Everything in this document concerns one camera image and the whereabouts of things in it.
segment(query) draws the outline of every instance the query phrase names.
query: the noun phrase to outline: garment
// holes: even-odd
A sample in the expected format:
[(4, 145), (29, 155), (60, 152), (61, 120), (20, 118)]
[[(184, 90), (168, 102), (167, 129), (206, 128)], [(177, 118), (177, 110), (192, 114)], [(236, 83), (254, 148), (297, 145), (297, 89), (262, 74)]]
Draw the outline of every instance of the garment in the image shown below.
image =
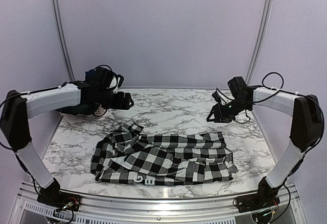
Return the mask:
[(142, 129), (129, 122), (97, 144), (91, 160), (97, 181), (191, 185), (232, 180), (238, 171), (221, 132), (146, 135)]

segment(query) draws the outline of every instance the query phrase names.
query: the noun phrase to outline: white marble surface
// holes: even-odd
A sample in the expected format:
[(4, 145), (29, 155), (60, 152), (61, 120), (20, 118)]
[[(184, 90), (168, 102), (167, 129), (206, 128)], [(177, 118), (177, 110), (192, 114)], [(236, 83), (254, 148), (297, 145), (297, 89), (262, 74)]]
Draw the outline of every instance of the white marble surface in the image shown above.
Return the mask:
[[(212, 90), (125, 89), (135, 105), (128, 111), (108, 110), (105, 116), (65, 116), (50, 143), (44, 163), (60, 182), (62, 189), (77, 192), (133, 198), (193, 198), (234, 194), (257, 189), (260, 179), (273, 167), (268, 145), (252, 120), (218, 124), (206, 122), (215, 104)], [(239, 121), (247, 118), (240, 114)], [(95, 181), (90, 160), (97, 142), (118, 125), (133, 120), (144, 126), (143, 133), (198, 134), (221, 131), (233, 151), (239, 172), (228, 182), (188, 186), (120, 185)]]

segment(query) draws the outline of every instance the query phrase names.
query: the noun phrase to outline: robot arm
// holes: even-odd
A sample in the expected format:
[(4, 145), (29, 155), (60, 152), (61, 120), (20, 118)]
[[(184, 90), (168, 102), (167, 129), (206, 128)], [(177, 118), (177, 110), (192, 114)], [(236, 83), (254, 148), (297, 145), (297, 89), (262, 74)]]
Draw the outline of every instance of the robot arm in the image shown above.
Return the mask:
[(18, 93), (9, 91), (0, 118), (0, 128), (7, 138), (22, 168), (40, 185), (41, 203), (58, 206), (70, 197), (60, 192), (60, 185), (43, 164), (31, 141), (28, 119), (56, 109), (79, 104), (99, 104), (104, 109), (129, 109), (133, 106), (130, 93), (118, 92), (123, 77), (111, 70), (97, 67), (84, 82), (73, 81), (40, 91)]
[(275, 167), (264, 177), (256, 194), (236, 198), (240, 212), (253, 211), (279, 203), (277, 193), (301, 165), (306, 151), (312, 147), (322, 134), (322, 117), (318, 109), (318, 99), (314, 95), (299, 96), (278, 92), (261, 86), (247, 86), (242, 77), (234, 77), (228, 82), (233, 101), (222, 105), (217, 92), (207, 121), (231, 122), (243, 110), (252, 110), (253, 105), (271, 108), (292, 116), (292, 127), (288, 147)]

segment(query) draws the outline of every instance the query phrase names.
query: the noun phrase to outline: black and white checkered cloth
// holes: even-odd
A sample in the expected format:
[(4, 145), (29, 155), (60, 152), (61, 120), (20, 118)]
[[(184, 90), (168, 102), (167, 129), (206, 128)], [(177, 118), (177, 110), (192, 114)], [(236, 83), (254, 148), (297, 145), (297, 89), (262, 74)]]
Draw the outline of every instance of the black and white checkered cloth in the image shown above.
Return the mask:
[(192, 185), (232, 180), (238, 170), (221, 132), (145, 135), (129, 122), (97, 144), (96, 180), (121, 184)]

